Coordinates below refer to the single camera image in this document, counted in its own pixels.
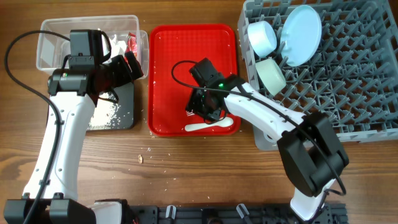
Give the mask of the white napkin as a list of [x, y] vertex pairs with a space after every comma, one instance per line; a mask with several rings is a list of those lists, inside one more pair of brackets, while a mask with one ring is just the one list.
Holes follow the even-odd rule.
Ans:
[[125, 35], [107, 33], [111, 50], [109, 50], [105, 36], [101, 36], [103, 44], [103, 53], [107, 55], [111, 53], [111, 57], [123, 55], [127, 49], [127, 37]]

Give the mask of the white plastic fork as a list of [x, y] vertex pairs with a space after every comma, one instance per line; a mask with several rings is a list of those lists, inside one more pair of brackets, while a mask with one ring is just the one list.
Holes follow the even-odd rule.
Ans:
[[189, 112], [187, 111], [186, 115], [187, 115], [187, 116], [194, 116], [195, 113], [194, 113], [194, 112], [191, 112], [191, 111], [189, 111]]

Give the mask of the white plastic spoon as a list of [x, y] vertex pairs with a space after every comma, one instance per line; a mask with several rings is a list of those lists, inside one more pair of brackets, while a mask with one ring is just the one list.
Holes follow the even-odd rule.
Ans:
[[195, 124], [188, 124], [184, 127], [184, 130], [187, 132], [192, 132], [192, 131], [197, 131], [200, 129], [205, 129], [205, 128], [210, 128], [213, 126], [219, 126], [222, 128], [226, 128], [231, 126], [234, 123], [234, 120], [232, 118], [226, 117], [220, 121], [217, 121], [215, 123], [207, 124], [207, 123], [195, 123]]

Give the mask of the red snack wrapper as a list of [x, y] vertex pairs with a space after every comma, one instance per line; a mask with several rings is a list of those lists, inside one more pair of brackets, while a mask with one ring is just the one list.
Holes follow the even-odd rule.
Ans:
[[131, 32], [128, 33], [127, 44], [126, 45], [127, 45], [127, 47], [126, 47], [126, 50], [125, 50], [125, 54], [127, 52], [132, 52], [134, 54], [135, 58], [137, 58], [138, 44], [137, 44], [137, 37], [136, 37], [135, 34], [133, 34]]

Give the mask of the green bowl with food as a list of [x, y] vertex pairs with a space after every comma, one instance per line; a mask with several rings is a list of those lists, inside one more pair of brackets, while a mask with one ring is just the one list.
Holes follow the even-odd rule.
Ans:
[[272, 58], [256, 62], [256, 71], [271, 95], [276, 96], [286, 86], [282, 70]]

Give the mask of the light blue bowl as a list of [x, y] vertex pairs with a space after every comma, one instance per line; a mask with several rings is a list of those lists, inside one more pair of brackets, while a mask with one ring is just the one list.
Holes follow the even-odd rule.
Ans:
[[266, 57], [277, 47], [277, 37], [267, 21], [249, 24], [248, 37], [254, 52], [259, 57]]

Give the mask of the light blue plate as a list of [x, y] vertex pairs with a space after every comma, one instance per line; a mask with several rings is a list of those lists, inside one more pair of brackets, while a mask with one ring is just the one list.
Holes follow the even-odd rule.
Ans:
[[286, 64], [298, 67], [309, 61], [320, 45], [321, 35], [318, 12], [308, 5], [296, 7], [286, 19], [280, 37], [280, 54], [287, 57]]

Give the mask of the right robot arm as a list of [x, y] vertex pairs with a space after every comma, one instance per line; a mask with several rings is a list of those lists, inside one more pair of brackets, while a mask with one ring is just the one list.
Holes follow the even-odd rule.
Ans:
[[208, 58], [192, 62], [193, 85], [186, 111], [203, 118], [206, 126], [238, 116], [276, 141], [285, 173], [295, 187], [290, 208], [311, 223], [325, 207], [330, 193], [346, 195], [340, 178], [348, 155], [326, 113], [309, 115], [285, 108], [256, 91], [248, 82], [224, 77]]

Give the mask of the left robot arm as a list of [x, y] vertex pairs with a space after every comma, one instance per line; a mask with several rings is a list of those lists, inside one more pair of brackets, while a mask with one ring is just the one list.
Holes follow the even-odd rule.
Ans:
[[112, 56], [102, 30], [72, 30], [70, 54], [49, 77], [46, 130], [35, 169], [20, 199], [4, 207], [8, 223], [135, 223], [125, 199], [78, 202], [77, 175], [83, 141], [101, 94], [143, 73], [132, 52]]

